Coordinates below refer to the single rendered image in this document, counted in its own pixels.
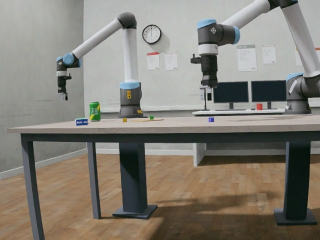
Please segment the blue box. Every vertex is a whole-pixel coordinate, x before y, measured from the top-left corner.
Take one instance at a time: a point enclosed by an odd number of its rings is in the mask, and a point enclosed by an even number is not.
[[[75,125],[76,126],[88,125],[88,119],[87,118],[76,118]]]

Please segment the green soda can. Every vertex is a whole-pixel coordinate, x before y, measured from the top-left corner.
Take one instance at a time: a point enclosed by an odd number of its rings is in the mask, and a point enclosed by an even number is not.
[[[99,122],[101,120],[100,103],[98,101],[90,102],[90,121]]]

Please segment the clock face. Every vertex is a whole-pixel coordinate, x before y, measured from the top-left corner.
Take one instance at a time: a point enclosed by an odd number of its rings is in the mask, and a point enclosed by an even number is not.
[[[155,44],[161,38],[161,30],[156,25],[146,26],[142,31],[142,37],[148,44]]]

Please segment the computer monitor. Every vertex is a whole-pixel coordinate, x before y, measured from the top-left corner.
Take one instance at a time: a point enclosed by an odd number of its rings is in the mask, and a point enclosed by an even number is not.
[[[217,88],[213,89],[213,101],[220,104],[229,103],[230,109],[233,109],[234,103],[248,103],[248,82],[219,82]]]
[[[286,102],[286,81],[252,81],[251,96],[253,103],[268,102],[268,109],[271,109],[271,102]]]

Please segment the blue joint cap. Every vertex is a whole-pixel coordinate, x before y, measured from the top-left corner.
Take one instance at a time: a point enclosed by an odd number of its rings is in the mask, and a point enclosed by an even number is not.
[[[217,23],[217,20],[215,19],[212,19],[212,18],[208,18],[208,19],[203,19],[201,21],[198,22],[197,24],[197,29],[201,29],[201,28],[204,28],[210,24],[216,24]]]
[[[138,82],[138,81],[123,81],[123,82],[120,82],[120,89],[123,89],[123,90],[137,89],[139,87],[140,87],[140,82]]]
[[[234,43],[233,44],[237,44],[240,40],[240,30],[238,27],[233,26],[234,27],[234,32],[235,32],[235,39],[234,39]]]
[[[303,74],[305,74],[304,72],[298,72],[298,73],[292,73],[292,74],[289,74],[287,77],[286,77],[286,81],[288,82],[290,79],[293,79],[297,76],[302,76]]]
[[[72,53],[67,53],[66,55],[63,56],[63,62],[67,66],[72,65],[74,61],[75,61],[75,58],[72,55]]]

